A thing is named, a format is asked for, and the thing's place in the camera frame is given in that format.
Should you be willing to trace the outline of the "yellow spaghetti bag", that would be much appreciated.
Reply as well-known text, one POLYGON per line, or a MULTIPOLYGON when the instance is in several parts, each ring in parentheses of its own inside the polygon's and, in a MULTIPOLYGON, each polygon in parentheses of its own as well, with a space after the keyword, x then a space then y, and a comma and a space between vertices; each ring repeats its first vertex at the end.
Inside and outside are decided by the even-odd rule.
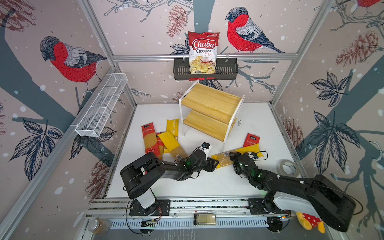
POLYGON ((219 163, 216 166, 216 169, 227 167, 234 164, 232 160, 237 154, 251 154, 256 160, 261 160, 264 155, 263 151, 260 151, 259 144, 250 145, 236 150, 225 151, 216 155, 212 155, 211 159, 218 161, 219 163))
POLYGON ((178 140, 178 133, 179 133, 179 120, 167 120, 167 131, 170 131, 176 140, 178 140))
POLYGON ((189 156, 170 131, 159 134, 159 138, 176 161, 180 161, 189 156))

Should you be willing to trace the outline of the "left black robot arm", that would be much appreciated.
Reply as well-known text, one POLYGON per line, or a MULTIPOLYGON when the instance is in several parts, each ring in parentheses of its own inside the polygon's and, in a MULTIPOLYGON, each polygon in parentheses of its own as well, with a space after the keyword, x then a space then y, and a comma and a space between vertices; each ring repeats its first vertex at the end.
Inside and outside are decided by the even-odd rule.
POLYGON ((171 163, 162 161, 154 153, 148 153, 120 171, 124 183, 123 190, 129 198, 139 203, 144 211, 153 212, 158 201, 151 187, 159 179, 185 181, 194 173, 214 172, 219 165, 218 160, 209 158, 201 149, 196 149, 188 157, 171 163))

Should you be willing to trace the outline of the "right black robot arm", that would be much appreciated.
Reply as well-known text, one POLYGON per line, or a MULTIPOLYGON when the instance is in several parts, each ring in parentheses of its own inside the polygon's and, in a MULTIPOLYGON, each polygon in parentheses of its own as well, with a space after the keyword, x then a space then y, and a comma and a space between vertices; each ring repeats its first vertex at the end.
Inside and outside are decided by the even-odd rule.
POLYGON ((267 212, 292 210, 317 217, 339 232, 348 231, 356 202, 326 177, 288 177, 258 168, 247 153, 230 153, 229 157, 236 174, 267 192, 264 197, 267 212))

